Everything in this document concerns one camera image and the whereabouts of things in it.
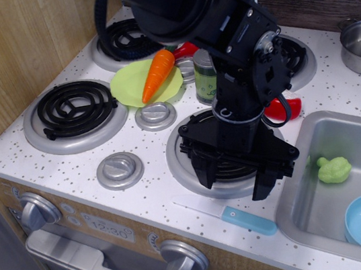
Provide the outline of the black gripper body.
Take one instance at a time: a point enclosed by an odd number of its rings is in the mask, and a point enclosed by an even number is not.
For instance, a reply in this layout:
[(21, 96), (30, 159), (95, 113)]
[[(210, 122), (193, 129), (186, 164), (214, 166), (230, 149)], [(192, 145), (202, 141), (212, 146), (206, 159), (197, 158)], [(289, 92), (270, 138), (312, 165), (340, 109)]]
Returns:
[(204, 111), (178, 129), (182, 138), (181, 152), (189, 159), (214, 158), (219, 163), (247, 167), (253, 171), (274, 165), (283, 177), (294, 171), (299, 150), (278, 138), (260, 120), (250, 124), (228, 124), (218, 120), (212, 111)]

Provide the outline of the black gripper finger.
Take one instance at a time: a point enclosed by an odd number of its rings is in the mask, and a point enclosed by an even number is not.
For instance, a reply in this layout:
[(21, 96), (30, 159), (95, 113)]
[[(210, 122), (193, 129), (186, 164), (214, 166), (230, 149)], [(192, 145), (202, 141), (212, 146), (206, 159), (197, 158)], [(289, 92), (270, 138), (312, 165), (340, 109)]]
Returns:
[(271, 193), (271, 190), (273, 190), (277, 180), (281, 180), (282, 178), (283, 174), (274, 165), (269, 165), (265, 169), (258, 170), (255, 176), (252, 200), (265, 200)]
[(214, 158), (198, 157), (191, 159), (198, 181), (207, 189), (212, 189), (216, 181), (218, 160)]

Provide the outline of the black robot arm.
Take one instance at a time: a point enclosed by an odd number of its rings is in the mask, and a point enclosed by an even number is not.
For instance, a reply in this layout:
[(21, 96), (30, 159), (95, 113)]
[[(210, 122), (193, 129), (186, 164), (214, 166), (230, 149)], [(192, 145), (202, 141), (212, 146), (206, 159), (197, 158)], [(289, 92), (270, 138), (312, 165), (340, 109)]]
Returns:
[[(108, 0), (95, 0), (95, 27), (108, 41)], [(254, 200), (265, 199), (277, 180), (290, 177), (299, 151), (275, 137), (264, 110), (283, 94), (292, 71), (274, 16), (253, 0), (125, 0), (143, 33), (156, 43), (191, 42), (208, 51), (216, 71), (212, 109), (179, 128), (181, 150), (210, 188), (223, 165), (251, 169)]]

